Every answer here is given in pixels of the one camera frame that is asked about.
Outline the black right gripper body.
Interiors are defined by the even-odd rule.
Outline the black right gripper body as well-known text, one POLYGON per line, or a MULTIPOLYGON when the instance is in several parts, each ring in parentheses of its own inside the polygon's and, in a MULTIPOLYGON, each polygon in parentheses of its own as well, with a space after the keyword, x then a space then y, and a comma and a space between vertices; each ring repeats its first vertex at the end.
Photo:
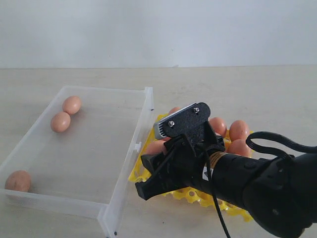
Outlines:
POLYGON ((237 207, 246 207, 243 190, 249 171, 245 164, 250 157, 222 152, 221 144, 199 143, 192 147, 187 140, 180 139, 164 145, 166 154, 141 156, 143 166, 151 175, 155 172, 171 174, 183 182, 183 188, 192 187, 237 207))

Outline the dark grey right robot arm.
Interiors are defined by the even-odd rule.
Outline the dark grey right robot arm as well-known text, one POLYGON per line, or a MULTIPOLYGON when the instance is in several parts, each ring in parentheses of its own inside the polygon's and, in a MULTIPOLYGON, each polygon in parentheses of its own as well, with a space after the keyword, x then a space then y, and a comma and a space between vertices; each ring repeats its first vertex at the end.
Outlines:
POLYGON ((226 153, 220 136, 191 145, 187 137, 168 141, 168 152, 143 155, 150 171, 135 184, 138 195, 154 196, 186 187, 246 210, 279 238, 298 238, 317 221, 317 149, 272 132, 255 132, 247 144, 273 159, 226 153))

